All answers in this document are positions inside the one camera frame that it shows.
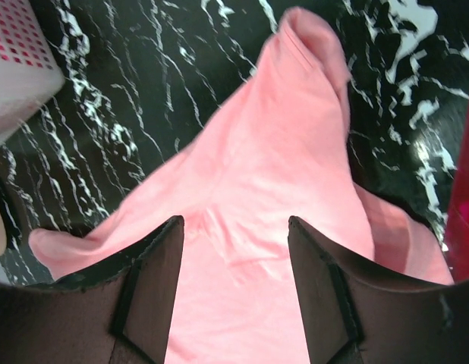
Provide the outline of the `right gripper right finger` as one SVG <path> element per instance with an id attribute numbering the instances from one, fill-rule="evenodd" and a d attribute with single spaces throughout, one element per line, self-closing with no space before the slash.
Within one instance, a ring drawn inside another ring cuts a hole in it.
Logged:
<path id="1" fill-rule="evenodd" d="M 298 217 L 288 247 L 312 363 L 469 363 L 469 280 L 400 274 Z"/>

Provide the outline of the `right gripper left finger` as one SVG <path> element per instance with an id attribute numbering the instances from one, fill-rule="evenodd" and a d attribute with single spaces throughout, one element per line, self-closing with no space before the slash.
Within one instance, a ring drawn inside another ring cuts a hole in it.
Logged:
<path id="1" fill-rule="evenodd" d="M 165 361 L 184 243 L 175 216 L 112 259 L 54 285 L 0 282 L 0 363 L 162 363 Z"/>

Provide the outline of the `light pink t shirt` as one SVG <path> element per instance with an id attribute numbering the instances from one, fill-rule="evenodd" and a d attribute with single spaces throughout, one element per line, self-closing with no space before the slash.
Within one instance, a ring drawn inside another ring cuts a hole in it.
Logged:
<path id="1" fill-rule="evenodd" d="M 169 363 L 308 362 L 288 252 L 292 215 L 393 271 L 451 284 L 433 233 L 353 182 L 349 79 L 332 28 L 287 10 L 256 73 L 191 144 L 85 238 L 34 230 L 34 256 L 61 278 L 182 216 Z"/>

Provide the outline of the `red plastic folding board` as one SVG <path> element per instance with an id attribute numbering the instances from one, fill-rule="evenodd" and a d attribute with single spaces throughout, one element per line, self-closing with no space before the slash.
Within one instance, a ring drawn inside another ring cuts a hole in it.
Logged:
<path id="1" fill-rule="evenodd" d="M 469 108 L 452 185 L 445 243 L 454 281 L 469 279 Z"/>

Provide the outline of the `white plastic laundry basket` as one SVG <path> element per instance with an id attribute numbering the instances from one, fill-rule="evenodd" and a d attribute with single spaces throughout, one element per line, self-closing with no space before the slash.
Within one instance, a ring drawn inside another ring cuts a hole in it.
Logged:
<path id="1" fill-rule="evenodd" d="M 64 84 L 30 3 L 0 0 L 0 147 Z"/>

